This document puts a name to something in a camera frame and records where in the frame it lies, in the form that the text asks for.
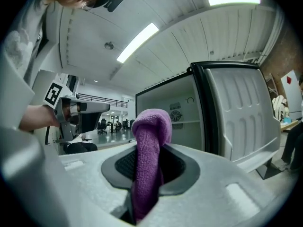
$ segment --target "forearm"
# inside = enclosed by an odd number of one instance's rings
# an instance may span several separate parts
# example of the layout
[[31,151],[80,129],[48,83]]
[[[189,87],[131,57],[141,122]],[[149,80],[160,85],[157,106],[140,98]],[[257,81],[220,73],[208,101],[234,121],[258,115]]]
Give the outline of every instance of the forearm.
[[59,127],[53,109],[46,105],[29,105],[22,117],[19,128],[22,131],[32,131],[47,126]]

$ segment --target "shoe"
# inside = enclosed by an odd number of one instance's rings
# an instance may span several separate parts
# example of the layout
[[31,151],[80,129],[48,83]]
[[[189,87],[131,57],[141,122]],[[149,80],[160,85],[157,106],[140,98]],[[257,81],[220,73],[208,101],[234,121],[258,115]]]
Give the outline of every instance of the shoe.
[[297,173],[297,172],[299,172],[299,171],[301,171],[302,170],[302,166],[301,167],[298,167],[298,168],[296,168],[296,169],[291,169],[291,168],[288,168],[287,169],[287,171],[289,172],[289,173]]
[[272,163],[278,170],[285,171],[286,168],[289,166],[289,163],[285,162],[282,159],[277,160],[276,162]]

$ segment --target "balcony railing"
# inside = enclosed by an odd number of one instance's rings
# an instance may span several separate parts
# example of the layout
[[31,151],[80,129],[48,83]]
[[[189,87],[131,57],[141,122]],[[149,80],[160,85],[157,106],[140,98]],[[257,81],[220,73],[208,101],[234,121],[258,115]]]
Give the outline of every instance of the balcony railing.
[[105,102],[105,103],[110,104],[111,106],[127,108],[127,102],[109,99],[109,98],[105,98],[105,97],[86,95],[86,94],[82,94],[82,93],[79,93],[79,96],[80,96],[81,100]]

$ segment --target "brick wall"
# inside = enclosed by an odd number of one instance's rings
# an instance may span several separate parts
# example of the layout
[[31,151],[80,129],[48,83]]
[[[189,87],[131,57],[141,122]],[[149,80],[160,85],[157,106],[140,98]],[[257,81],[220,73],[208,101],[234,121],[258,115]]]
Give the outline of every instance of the brick wall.
[[291,70],[303,73],[303,50],[288,21],[284,22],[276,44],[260,69],[264,76],[269,73],[273,75],[278,94],[285,98],[281,78]]

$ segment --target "purple towel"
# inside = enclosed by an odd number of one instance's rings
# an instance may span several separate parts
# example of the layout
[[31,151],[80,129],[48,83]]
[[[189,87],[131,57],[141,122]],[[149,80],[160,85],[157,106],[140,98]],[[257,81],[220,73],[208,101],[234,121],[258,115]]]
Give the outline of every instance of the purple towel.
[[170,143],[172,126],[169,114],[162,109],[147,109],[133,122],[137,139],[137,170],[132,185],[134,216],[143,219],[158,201],[163,175],[159,166],[160,146]]

